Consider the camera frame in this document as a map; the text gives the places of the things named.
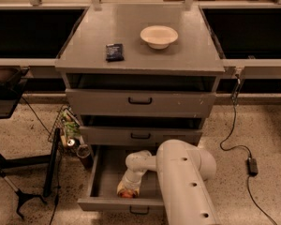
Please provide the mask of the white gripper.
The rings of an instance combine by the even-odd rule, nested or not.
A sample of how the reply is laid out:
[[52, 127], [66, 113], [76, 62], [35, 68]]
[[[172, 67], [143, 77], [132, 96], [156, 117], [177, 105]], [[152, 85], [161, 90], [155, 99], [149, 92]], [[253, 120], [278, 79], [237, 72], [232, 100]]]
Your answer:
[[140, 196], [142, 176], [142, 172], [127, 170], [117, 186], [117, 196], [122, 197], [124, 189], [130, 189], [133, 190], [133, 198], [138, 198]]

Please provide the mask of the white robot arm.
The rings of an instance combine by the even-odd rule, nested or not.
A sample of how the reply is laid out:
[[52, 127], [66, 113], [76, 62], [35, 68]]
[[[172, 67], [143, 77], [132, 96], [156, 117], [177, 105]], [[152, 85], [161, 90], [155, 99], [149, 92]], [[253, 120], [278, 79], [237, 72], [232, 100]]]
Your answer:
[[147, 150], [126, 157], [126, 172], [117, 195], [136, 198], [142, 177], [157, 174], [169, 225], [220, 225], [212, 199], [204, 184], [216, 174], [216, 162], [203, 148], [180, 140], [161, 143], [155, 155]]

